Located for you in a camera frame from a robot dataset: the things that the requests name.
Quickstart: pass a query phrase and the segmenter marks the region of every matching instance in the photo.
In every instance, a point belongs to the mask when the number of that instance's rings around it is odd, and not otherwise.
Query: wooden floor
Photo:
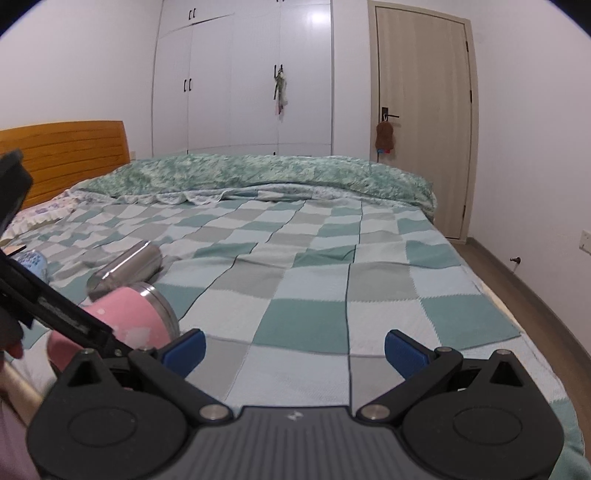
[[[581,362],[581,352],[573,352],[574,340],[565,335],[564,327],[557,326],[536,302],[515,288],[499,265],[474,245],[454,245],[478,275],[507,305],[520,325],[546,357],[554,372],[562,380],[573,402],[579,425],[591,460],[591,372]]]

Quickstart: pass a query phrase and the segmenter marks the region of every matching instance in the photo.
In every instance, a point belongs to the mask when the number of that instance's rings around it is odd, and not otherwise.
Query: pink cup
[[[162,348],[179,336],[178,320],[170,304],[152,286],[136,283],[121,287],[84,309],[113,329],[129,347]],[[82,347],[55,330],[47,341],[49,361],[63,371]]]

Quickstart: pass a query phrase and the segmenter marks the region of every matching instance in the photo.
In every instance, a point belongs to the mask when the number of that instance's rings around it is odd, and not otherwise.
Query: door frame
[[[472,216],[472,202],[474,200],[474,183],[476,180],[476,162],[478,159],[478,76],[476,74],[476,54],[474,49],[474,37],[472,35],[472,24],[467,18],[454,17],[453,15],[436,12],[434,10],[427,10],[426,8],[409,7],[408,5],[391,4],[389,2],[378,2],[368,0],[369,9],[369,48],[371,59],[371,151],[369,158],[372,161],[378,161],[378,155],[374,149],[376,131],[375,125],[380,122],[380,105],[379,105],[379,70],[378,70],[378,22],[377,22],[377,8],[390,8],[393,10],[403,10],[407,12],[414,12],[424,15],[431,15],[432,17],[444,18],[459,24],[464,27],[466,33],[466,40],[468,42],[468,64],[470,72],[470,86],[472,88],[472,133],[470,135],[470,159],[468,163],[468,178],[466,198],[464,205],[466,212],[462,220],[462,229],[460,231],[460,238],[454,239],[461,243],[466,242],[468,236],[468,229],[470,226],[470,217]]]

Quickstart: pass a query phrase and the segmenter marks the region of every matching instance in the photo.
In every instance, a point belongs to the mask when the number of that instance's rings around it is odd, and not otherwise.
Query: electrical outlet
[[[579,248],[591,255],[591,232],[588,230],[583,230],[583,233],[581,233]]]

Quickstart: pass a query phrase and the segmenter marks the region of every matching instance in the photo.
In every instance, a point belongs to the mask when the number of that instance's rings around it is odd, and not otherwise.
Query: green comforter
[[[132,162],[79,185],[110,197],[242,188],[273,183],[333,187],[419,207],[433,218],[431,184],[398,168],[348,157],[190,154]]]

